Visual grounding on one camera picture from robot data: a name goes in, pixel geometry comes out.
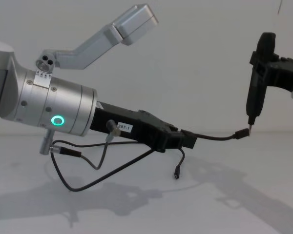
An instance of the green led ring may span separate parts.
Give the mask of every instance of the green led ring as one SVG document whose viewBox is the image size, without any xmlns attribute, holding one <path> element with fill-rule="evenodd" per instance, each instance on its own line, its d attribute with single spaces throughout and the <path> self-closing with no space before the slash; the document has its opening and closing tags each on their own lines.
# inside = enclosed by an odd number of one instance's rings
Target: green led ring
<svg viewBox="0 0 293 234">
<path fill-rule="evenodd" d="M 62 116 L 53 116 L 51 119 L 51 123 L 55 126 L 62 126 L 65 123 L 65 119 Z"/>
</svg>

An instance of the label sticker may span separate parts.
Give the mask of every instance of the label sticker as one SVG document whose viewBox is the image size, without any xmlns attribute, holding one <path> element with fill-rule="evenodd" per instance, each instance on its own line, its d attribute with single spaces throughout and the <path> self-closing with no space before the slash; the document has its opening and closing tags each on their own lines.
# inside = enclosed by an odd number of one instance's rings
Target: label sticker
<svg viewBox="0 0 293 234">
<path fill-rule="evenodd" d="M 131 124 L 118 122 L 117 127 L 123 132 L 131 133 L 133 126 Z"/>
<path fill-rule="evenodd" d="M 104 110 L 102 104 L 100 102 L 98 102 L 98 101 L 97 101 L 96 107 L 99 108 L 99 109 Z"/>
</svg>

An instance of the screw hole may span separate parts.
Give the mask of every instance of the screw hole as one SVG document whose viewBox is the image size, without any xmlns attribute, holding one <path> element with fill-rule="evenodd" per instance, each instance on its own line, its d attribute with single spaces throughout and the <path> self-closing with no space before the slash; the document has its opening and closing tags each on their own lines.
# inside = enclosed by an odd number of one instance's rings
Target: screw hole
<svg viewBox="0 0 293 234">
<path fill-rule="evenodd" d="M 21 101 L 22 106 L 27 106 L 27 101 Z"/>
</svg>

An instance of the white wall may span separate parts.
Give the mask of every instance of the white wall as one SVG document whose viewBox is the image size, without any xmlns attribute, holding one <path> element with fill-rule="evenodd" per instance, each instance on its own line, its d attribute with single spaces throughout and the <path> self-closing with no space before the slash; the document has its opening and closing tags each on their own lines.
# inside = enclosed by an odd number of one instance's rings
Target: white wall
<svg viewBox="0 0 293 234">
<path fill-rule="evenodd" d="M 84 71 L 55 75 L 98 90 L 99 100 L 144 109 L 193 131 L 247 126 L 249 60 L 266 31 L 293 58 L 293 0 L 0 0 L 0 40 L 35 69 L 43 49 L 72 49 L 136 3 L 160 24 L 136 44 L 118 45 Z M 290 93 L 270 88 L 255 129 L 293 130 Z M 0 134 L 41 133 L 0 119 Z"/>
</svg>

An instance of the white table surface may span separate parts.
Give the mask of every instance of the white table surface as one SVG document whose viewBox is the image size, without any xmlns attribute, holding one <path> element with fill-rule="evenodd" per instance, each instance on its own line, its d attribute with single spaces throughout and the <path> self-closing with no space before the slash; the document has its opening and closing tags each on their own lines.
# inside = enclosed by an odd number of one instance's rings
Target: white table surface
<svg viewBox="0 0 293 234">
<path fill-rule="evenodd" d="M 50 156 L 39 155 L 41 139 L 0 136 L 0 234 L 293 234 L 293 133 L 198 140 L 186 149 L 179 180 L 172 174 L 180 153 L 168 150 L 80 193 L 69 192 Z M 98 172 L 78 158 L 57 159 L 77 187 L 147 149 L 111 146 Z M 84 154 L 97 163 L 101 150 Z"/>
</svg>

